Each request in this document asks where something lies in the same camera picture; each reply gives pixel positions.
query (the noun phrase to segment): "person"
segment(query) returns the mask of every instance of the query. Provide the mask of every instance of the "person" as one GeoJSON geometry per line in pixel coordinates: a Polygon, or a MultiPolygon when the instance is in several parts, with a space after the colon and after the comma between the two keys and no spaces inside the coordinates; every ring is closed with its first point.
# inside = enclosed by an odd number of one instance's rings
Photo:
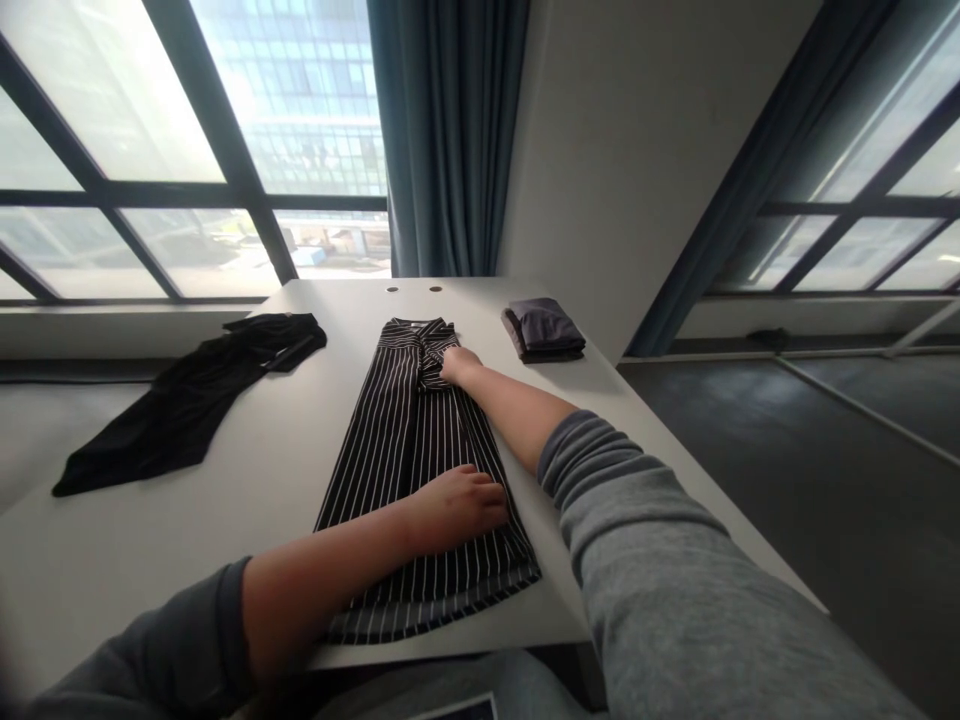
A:
{"type": "MultiPolygon", "coordinates": [[[[829,618],[756,567],[669,468],[604,420],[465,348],[446,351],[442,377],[476,400],[560,510],[610,717],[921,716],[829,618]]],[[[230,715],[352,597],[505,521],[502,487],[472,466],[448,470],[407,498],[183,590],[28,714],[230,715]]],[[[387,673],[317,717],[413,718],[491,692],[502,718],[589,716],[544,665],[512,650],[387,673]]]]}

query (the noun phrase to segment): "window pane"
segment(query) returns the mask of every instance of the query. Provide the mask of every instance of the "window pane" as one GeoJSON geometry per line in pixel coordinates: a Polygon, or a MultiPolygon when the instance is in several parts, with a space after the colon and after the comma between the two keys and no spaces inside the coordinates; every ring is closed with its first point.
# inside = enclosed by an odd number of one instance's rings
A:
{"type": "Polygon", "coordinates": [[[906,265],[897,270],[880,290],[940,290],[960,277],[960,225],[953,223],[906,265]]]}
{"type": "Polygon", "coordinates": [[[33,295],[12,277],[0,271],[0,300],[33,300],[33,295]]]}
{"type": "Polygon", "coordinates": [[[831,100],[774,191],[779,200],[852,200],[960,81],[956,2],[899,3],[831,100]]]}
{"type": "Polygon", "coordinates": [[[835,215],[756,218],[711,292],[773,290],[834,220],[835,215]]]}
{"type": "Polygon", "coordinates": [[[939,220],[863,218],[800,281],[797,290],[864,290],[939,220]]]}
{"type": "Polygon", "coordinates": [[[391,277],[386,213],[280,210],[276,216],[300,277],[391,277]]]}
{"type": "Polygon", "coordinates": [[[188,297],[262,297],[277,273],[246,210],[123,210],[188,297]]]}
{"type": "Polygon", "coordinates": [[[223,182],[142,3],[4,2],[0,31],[107,177],[223,182]]]}
{"type": "Polygon", "coordinates": [[[890,194],[923,197],[960,195],[960,123],[943,134],[890,194]]]}
{"type": "Polygon", "coordinates": [[[94,208],[0,208],[0,241],[63,297],[166,297],[94,208]]]}
{"type": "Polygon", "coordinates": [[[0,88],[0,188],[80,190],[70,171],[0,88]]]}
{"type": "Polygon", "coordinates": [[[370,56],[366,3],[306,3],[293,23],[275,4],[192,4],[267,192],[367,194],[369,172],[387,194],[373,61],[346,59],[370,56]]]}

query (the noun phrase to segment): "hand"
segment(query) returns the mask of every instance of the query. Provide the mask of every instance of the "hand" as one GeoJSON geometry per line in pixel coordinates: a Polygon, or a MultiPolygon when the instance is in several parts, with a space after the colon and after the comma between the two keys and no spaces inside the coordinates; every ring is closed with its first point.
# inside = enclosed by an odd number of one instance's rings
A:
{"type": "Polygon", "coordinates": [[[404,504],[411,550],[417,557],[452,550],[508,519],[503,486],[477,472],[474,465],[447,470],[400,503],[404,504]]]}
{"type": "Polygon", "coordinates": [[[451,345],[443,353],[443,369],[440,371],[440,379],[446,380],[451,385],[459,385],[464,370],[471,367],[483,367],[483,363],[480,362],[477,354],[465,347],[451,345]]]}

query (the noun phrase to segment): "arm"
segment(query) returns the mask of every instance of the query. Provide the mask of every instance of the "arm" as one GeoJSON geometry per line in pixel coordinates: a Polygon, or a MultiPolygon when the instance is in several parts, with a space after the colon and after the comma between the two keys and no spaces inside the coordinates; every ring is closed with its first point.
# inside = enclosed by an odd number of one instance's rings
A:
{"type": "Polygon", "coordinates": [[[613,717],[921,716],[623,433],[469,351],[444,374],[560,509],[613,717]]]}
{"type": "Polygon", "coordinates": [[[30,707],[33,717],[224,717],[319,638],[350,599],[420,555],[507,521],[472,465],[355,520],[223,568],[137,618],[30,707]]]}

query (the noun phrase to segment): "window frame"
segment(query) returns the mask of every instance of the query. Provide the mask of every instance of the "window frame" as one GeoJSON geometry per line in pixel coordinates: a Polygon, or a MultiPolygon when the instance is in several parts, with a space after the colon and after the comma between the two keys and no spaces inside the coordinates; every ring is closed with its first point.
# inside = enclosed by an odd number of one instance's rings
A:
{"type": "Polygon", "coordinates": [[[708,297],[951,297],[960,294],[960,272],[945,287],[937,290],[880,290],[879,287],[917,253],[933,242],[954,221],[960,220],[960,197],[915,197],[888,195],[894,186],[919,162],[938,140],[960,121],[960,83],[904,141],[876,175],[850,202],[804,202],[767,200],[757,217],[835,215],[836,220],[794,264],[772,290],[712,292],[708,297]],[[840,242],[858,220],[867,217],[925,218],[939,220],[930,232],[906,249],[897,259],[876,275],[863,290],[797,291],[795,288],[817,264],[840,242]]]}
{"type": "Polygon", "coordinates": [[[206,136],[225,183],[110,180],[80,143],[29,70],[0,34],[0,85],[40,133],[82,188],[3,190],[0,206],[99,209],[165,298],[70,299],[61,297],[36,272],[0,244],[0,270],[32,300],[0,300],[0,307],[77,305],[203,305],[260,303],[264,297],[185,297],[121,209],[202,210],[238,208],[250,214],[281,285],[298,278],[275,210],[387,212],[386,196],[267,194],[233,113],[190,0],[143,0],[143,5],[206,136]]]}

